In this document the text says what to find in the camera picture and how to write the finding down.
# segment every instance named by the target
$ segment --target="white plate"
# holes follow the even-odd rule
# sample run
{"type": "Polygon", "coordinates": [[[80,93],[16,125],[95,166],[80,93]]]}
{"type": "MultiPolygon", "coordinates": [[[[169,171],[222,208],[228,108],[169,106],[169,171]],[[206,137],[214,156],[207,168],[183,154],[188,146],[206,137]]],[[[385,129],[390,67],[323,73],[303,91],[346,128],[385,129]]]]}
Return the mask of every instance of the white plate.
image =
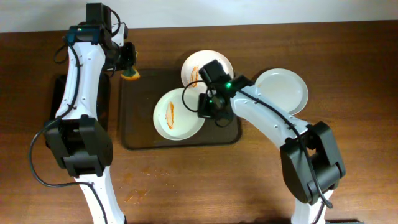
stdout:
{"type": "Polygon", "coordinates": [[[263,96],[291,115],[304,109],[308,101],[308,88],[305,82],[290,70],[282,68],[268,70],[256,80],[256,86],[263,96]]]}
{"type": "MultiPolygon", "coordinates": [[[[198,118],[197,113],[186,109],[182,103],[183,88],[178,88],[166,93],[157,102],[154,110],[154,125],[156,131],[166,139],[179,141],[187,139],[197,133],[203,126],[205,119],[198,118]],[[166,122],[168,104],[174,105],[174,127],[170,129],[166,122]]],[[[198,93],[187,89],[184,100],[193,110],[198,107],[198,93]]]]}
{"type": "MultiPolygon", "coordinates": [[[[225,73],[229,74],[231,78],[234,78],[234,70],[232,68],[231,63],[229,60],[222,54],[215,52],[214,50],[201,50],[195,52],[191,56],[189,56],[184,64],[182,65],[181,69],[181,81],[184,86],[187,86],[191,81],[191,73],[195,66],[198,67],[198,71],[207,63],[216,59],[220,64],[222,64],[225,73]]],[[[197,83],[195,87],[192,85],[189,87],[195,90],[197,93],[204,93],[206,92],[206,84],[204,83],[197,83]]]]}

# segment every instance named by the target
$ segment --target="wooden tabletop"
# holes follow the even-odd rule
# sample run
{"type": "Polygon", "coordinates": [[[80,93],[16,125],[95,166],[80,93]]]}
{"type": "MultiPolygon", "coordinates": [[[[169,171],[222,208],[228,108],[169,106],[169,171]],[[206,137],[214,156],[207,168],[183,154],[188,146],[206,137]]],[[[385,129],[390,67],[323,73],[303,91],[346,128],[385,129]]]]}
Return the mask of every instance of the wooden tabletop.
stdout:
{"type": "MultiPolygon", "coordinates": [[[[27,161],[49,116],[54,80],[67,73],[67,64],[52,61],[64,34],[0,34],[2,223],[92,222],[79,187],[46,188],[27,161]]],[[[398,223],[398,21],[132,29],[128,40],[139,51],[138,69],[179,69],[190,54],[211,49],[250,78],[270,68],[298,73],[309,101],[297,116],[330,125],[347,171],[326,219],[398,223]]],[[[290,218],[294,198],[279,152],[253,125],[243,121],[242,138],[230,146],[128,151],[117,132],[119,82],[111,80],[111,176],[129,223],[290,218]]],[[[43,138],[34,164],[47,182],[73,180],[43,138]]]]}

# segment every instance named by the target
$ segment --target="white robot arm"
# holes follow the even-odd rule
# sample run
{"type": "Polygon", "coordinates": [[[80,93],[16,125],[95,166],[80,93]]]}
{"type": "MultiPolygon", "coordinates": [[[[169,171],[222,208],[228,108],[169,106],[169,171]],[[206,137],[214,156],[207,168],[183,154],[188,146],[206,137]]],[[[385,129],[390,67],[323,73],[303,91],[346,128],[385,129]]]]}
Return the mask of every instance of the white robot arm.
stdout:
{"type": "Polygon", "coordinates": [[[324,224],[328,201],[345,175],[345,167],[331,129],[322,122],[312,126],[280,109],[261,95],[250,80],[231,80],[216,60],[199,71],[211,90],[198,101],[198,116],[232,119],[235,114],[253,124],[280,149],[282,172],[295,197],[293,224],[324,224]],[[307,148],[316,149],[311,157],[307,148]]]}
{"type": "Polygon", "coordinates": [[[87,4],[86,22],[71,26],[64,39],[69,55],[65,91],[56,122],[44,132],[59,166],[76,182],[88,183],[95,190],[98,198],[88,185],[80,184],[95,224],[127,223],[116,201],[109,171],[112,141],[98,122],[97,109],[100,83],[106,83],[102,88],[109,89],[109,78],[102,71],[128,70],[135,64],[134,45],[124,43],[125,38],[127,27],[114,11],[102,4],[87,4]],[[115,25],[111,23],[112,12],[119,20],[115,25]]]}
{"type": "MultiPolygon", "coordinates": [[[[275,108],[286,118],[289,118],[290,122],[295,126],[300,134],[308,131],[308,123],[306,121],[302,121],[288,114],[286,111],[273,104],[273,102],[261,96],[259,89],[255,86],[246,86],[242,91],[249,95],[257,96],[261,101],[275,108]]],[[[282,118],[277,116],[269,108],[259,105],[256,101],[253,101],[242,93],[237,92],[236,95],[231,98],[231,107],[236,116],[244,118],[253,124],[258,130],[267,136],[278,149],[285,144],[286,139],[296,138],[295,133],[288,125],[286,125],[282,118]]],[[[326,199],[329,199],[332,193],[333,190],[328,190],[325,193],[326,199]]],[[[302,203],[295,199],[295,210],[292,215],[291,222],[292,224],[311,224],[315,220],[318,220],[316,224],[325,224],[325,211],[326,207],[322,206],[321,198],[319,198],[313,205],[302,203]]]]}

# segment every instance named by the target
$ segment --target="brown tray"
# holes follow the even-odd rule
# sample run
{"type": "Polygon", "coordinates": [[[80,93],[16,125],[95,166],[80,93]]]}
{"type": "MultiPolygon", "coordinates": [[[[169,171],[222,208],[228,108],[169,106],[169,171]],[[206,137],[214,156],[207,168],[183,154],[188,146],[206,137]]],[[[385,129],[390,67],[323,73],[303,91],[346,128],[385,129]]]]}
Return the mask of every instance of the brown tray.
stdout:
{"type": "Polygon", "coordinates": [[[152,116],[156,103],[168,91],[183,87],[179,70],[140,70],[139,80],[122,79],[119,127],[121,141],[127,149],[160,147],[187,147],[232,144],[241,137],[241,124],[237,117],[225,127],[217,127],[208,119],[194,136],[171,141],[155,129],[152,116]]]}

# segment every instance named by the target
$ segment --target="sauce stain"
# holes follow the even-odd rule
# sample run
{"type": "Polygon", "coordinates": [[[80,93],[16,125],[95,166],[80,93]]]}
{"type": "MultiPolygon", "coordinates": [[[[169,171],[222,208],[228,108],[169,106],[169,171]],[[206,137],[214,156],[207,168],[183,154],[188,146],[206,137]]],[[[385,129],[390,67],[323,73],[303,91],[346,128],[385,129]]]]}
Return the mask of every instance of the sauce stain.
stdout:
{"type": "Polygon", "coordinates": [[[166,123],[170,130],[174,128],[174,104],[170,102],[166,109],[166,123]]]}
{"type": "Polygon", "coordinates": [[[127,197],[124,199],[124,203],[127,203],[128,201],[130,201],[132,198],[137,198],[137,202],[135,204],[139,204],[141,203],[141,200],[145,197],[145,195],[147,195],[150,192],[150,190],[146,191],[146,190],[131,190],[129,192],[129,194],[127,195],[127,197]]]}
{"type": "Polygon", "coordinates": [[[141,170],[141,174],[150,175],[150,166],[146,166],[141,170]]]}
{"type": "Polygon", "coordinates": [[[119,190],[124,187],[125,184],[131,184],[132,174],[125,174],[122,181],[122,186],[120,186],[119,190]]]}
{"type": "MultiPolygon", "coordinates": [[[[198,80],[198,66],[195,66],[195,67],[193,68],[192,72],[191,72],[191,79],[190,79],[190,82],[194,82],[194,81],[197,81],[197,80],[198,80]]],[[[192,86],[193,88],[195,88],[197,84],[198,84],[198,83],[194,83],[194,84],[192,84],[191,86],[192,86]]]]}

